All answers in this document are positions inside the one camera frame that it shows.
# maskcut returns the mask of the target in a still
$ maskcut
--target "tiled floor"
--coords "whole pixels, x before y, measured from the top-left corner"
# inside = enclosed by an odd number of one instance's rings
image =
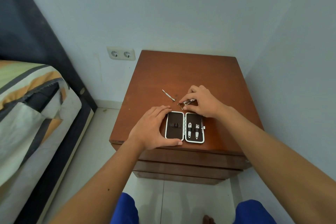
[[[118,112],[98,108],[43,223],[48,223],[113,155],[109,137]],[[134,198],[141,224],[198,224],[204,214],[212,216],[217,224],[233,223],[235,215],[229,180],[212,186],[139,179],[131,174],[124,192]]]

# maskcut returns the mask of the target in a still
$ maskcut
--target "nightstand top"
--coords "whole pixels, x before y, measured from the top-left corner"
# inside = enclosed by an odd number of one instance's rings
[[[152,106],[170,105],[173,111],[191,85],[204,85],[222,103],[234,107],[252,123],[263,128],[243,74],[235,57],[142,51],[129,83],[123,104],[110,136],[122,144],[143,114]],[[160,132],[164,136],[166,119]],[[182,146],[166,147],[222,154],[244,155],[226,128],[216,119],[203,117],[203,144],[183,141]]]

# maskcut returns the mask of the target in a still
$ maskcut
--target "blue shorts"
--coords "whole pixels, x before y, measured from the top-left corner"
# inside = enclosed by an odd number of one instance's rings
[[[139,224],[138,210],[130,195],[121,193],[110,224]],[[276,222],[259,201],[247,200],[237,205],[233,224],[276,224]]]

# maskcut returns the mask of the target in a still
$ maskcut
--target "open case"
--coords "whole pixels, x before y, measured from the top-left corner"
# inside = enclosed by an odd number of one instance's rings
[[[190,143],[204,142],[202,116],[196,113],[172,111],[168,113],[165,138],[185,139]]]

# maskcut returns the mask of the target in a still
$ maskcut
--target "black bed frame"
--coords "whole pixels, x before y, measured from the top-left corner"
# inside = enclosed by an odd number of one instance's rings
[[[56,68],[79,96],[82,108],[15,223],[35,224],[90,115],[97,109],[62,45],[33,0],[0,0],[0,59]]]

